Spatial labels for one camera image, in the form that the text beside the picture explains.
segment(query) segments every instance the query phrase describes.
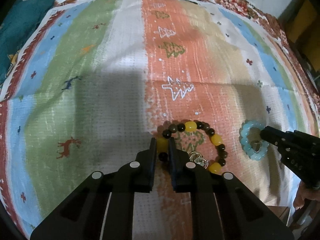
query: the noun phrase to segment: bed sheet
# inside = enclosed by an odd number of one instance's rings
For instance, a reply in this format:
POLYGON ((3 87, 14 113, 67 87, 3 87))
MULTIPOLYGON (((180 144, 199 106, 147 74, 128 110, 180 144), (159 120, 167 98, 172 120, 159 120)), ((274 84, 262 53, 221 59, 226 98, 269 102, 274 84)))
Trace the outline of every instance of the bed sheet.
MULTIPOLYGON (((298 178, 272 146, 250 160, 239 130, 258 120, 318 135, 314 95, 282 40, 239 11, 190 1, 73 1, 22 48, 1 93, 0 199, 27 237, 91 172, 117 171, 173 120, 208 122, 229 152, 221 172, 291 206, 298 178)), ((217 158, 202 132, 175 139, 217 158)), ((190 216, 189 195, 157 162, 153 192, 135 196, 133 238, 191 239, 190 216)))

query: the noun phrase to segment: light blue beaded bracelet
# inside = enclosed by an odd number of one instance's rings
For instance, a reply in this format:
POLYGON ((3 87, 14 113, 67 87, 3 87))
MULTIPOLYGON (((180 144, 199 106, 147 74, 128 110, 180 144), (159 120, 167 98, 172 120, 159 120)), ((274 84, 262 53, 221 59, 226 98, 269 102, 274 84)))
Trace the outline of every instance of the light blue beaded bracelet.
POLYGON ((251 128, 258 128, 259 130, 263 130, 264 125, 256 120, 246 122, 242 127, 242 131, 240 132, 240 135, 242 136, 240 142, 243 146, 243 150, 249 156, 249 158, 259 161, 266 155, 269 143, 267 141, 261 140, 259 150, 256 152, 254 149, 252 149, 247 137, 251 128))

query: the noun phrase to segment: bracelet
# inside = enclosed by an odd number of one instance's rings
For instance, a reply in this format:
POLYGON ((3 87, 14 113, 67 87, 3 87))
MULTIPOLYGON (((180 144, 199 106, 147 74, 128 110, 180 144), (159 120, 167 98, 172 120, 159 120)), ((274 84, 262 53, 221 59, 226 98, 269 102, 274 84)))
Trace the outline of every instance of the bracelet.
POLYGON ((267 153, 269 143, 267 141, 261 140, 260 147, 258 151, 252 149, 249 140, 248 134, 251 128, 258 128, 259 130, 264 129, 264 125, 258 121, 252 120, 244 123, 240 135, 242 136, 240 143, 243 146, 243 150, 249 156, 250 159, 259 161, 261 160, 267 153))
MULTIPOLYGON (((162 132, 162 138, 157 139, 157 152, 159 153, 159 160, 162 162, 166 162, 168 160, 168 139, 171 137, 173 133, 176 132, 194 132, 197 129, 205 131, 207 135, 210 137, 210 141, 213 145, 215 145, 218 150, 219 160, 218 162, 213 163, 208 169, 211 173, 218 173, 223 166, 226 165, 226 158, 228 156, 228 152, 225 151, 226 147, 222 143, 222 138, 220 135, 215 133, 213 128, 210 128, 210 125, 206 122, 200 121, 189 121, 186 123, 170 124, 168 129, 162 132)), ((205 169, 208 167, 209 162, 203 158, 201 153, 197 151, 193 151, 189 154, 190 161, 197 163, 203 166, 205 169)))

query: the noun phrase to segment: green stripe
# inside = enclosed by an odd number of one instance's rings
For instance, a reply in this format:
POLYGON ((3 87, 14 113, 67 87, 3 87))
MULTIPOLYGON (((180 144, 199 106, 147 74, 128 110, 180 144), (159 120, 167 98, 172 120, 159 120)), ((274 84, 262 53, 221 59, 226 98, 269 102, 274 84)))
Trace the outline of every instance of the green stripe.
POLYGON ((34 95, 36 106, 25 128, 26 168, 43 217, 88 176, 85 163, 90 152, 81 150, 86 125, 81 120, 88 113, 81 111, 85 104, 81 89, 86 77, 93 72, 97 48, 120 2, 95 0, 73 20, 61 38, 41 87, 34 95), (88 46, 91 47, 85 52, 83 48, 88 46), (65 81, 75 76, 82 76, 82 80, 74 80, 70 90, 62 91, 65 81), (63 151, 58 143, 71 136, 81 141, 80 148, 71 144, 70 156, 56 159, 63 151))
POLYGON ((297 130, 302 131, 302 132, 306 132, 306 128, 304 125, 304 121, 302 118, 302 113, 300 110, 300 106, 299 103, 295 97, 295 95, 293 94, 293 87, 290 83, 290 79, 284 69, 284 67, 280 64, 280 62, 277 60, 277 58, 273 55, 270 47, 265 43, 265 41, 261 38, 261 36, 256 32, 256 30, 254 28, 252 28, 248 23, 244 22, 244 24, 246 24, 246 26, 248 27, 248 29, 251 31, 252 35, 254 36, 255 39, 257 39, 257 41, 260 43, 260 45, 263 47, 264 52, 268 55, 270 55, 271 57, 273 57, 273 59, 275 60, 276 64, 278 65, 278 70, 280 72, 281 78, 284 81, 284 84, 286 85, 287 89, 290 91, 289 95, 290 95, 290 99, 292 102, 292 106, 293 106, 293 111, 296 117, 296 121, 297 121, 297 130))

